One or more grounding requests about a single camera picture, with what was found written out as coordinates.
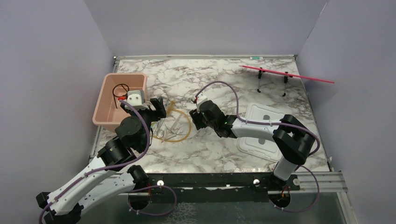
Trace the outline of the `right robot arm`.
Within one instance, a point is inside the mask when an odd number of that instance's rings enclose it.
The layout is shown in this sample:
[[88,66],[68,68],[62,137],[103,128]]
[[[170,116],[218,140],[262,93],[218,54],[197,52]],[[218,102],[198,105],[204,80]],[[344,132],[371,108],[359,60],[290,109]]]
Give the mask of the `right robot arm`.
[[255,138],[272,141],[282,157],[270,176],[272,188],[281,190],[288,184],[291,174],[305,164],[315,135],[294,116],[286,114],[281,119],[245,120],[238,115],[225,115],[211,100],[198,104],[189,112],[196,129],[211,128],[220,138]]

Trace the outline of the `clear plastic lid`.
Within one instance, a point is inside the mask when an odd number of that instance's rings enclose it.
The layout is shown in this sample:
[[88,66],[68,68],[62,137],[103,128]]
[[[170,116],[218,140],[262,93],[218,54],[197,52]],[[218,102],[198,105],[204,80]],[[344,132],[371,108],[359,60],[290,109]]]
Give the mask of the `clear plastic lid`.
[[[255,120],[274,120],[283,118],[284,113],[273,107],[259,103],[249,103],[244,117]],[[237,148],[243,153],[272,162],[277,162],[282,157],[276,143],[271,140],[249,137],[239,138],[237,140]]]

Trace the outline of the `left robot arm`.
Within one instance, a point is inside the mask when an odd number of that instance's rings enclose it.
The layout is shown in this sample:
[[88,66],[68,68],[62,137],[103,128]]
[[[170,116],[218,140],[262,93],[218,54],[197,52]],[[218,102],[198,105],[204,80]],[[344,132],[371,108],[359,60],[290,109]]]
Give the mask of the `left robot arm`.
[[166,117],[163,98],[151,98],[153,109],[132,94],[120,100],[129,113],[115,129],[116,137],[99,150],[97,156],[64,186],[36,196],[42,209],[39,223],[75,224],[83,214],[105,200],[127,190],[142,191],[148,176],[140,165],[151,143],[152,122]]

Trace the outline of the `clear acrylic tube rack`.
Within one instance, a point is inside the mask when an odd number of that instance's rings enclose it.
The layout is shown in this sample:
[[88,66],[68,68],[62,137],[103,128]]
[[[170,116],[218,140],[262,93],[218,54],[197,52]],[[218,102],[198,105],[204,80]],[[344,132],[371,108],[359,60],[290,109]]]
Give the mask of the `clear acrylic tube rack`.
[[167,139],[170,139],[170,137],[168,137],[169,135],[171,135],[171,136],[175,135],[173,133],[173,130],[174,130],[174,128],[176,128],[176,126],[179,123],[181,117],[182,117],[182,113],[180,113],[179,116],[175,119],[175,121],[172,124],[171,128],[166,128],[166,132],[164,133],[162,141],[166,141]]

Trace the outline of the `black wire ring stand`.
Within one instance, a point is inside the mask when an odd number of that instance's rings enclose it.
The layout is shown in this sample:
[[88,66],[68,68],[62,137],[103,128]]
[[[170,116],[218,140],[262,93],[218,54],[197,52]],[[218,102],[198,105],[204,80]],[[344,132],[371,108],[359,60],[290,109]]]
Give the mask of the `black wire ring stand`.
[[113,87],[112,95],[115,108],[118,108],[118,100],[125,100],[130,88],[127,84],[117,84]]

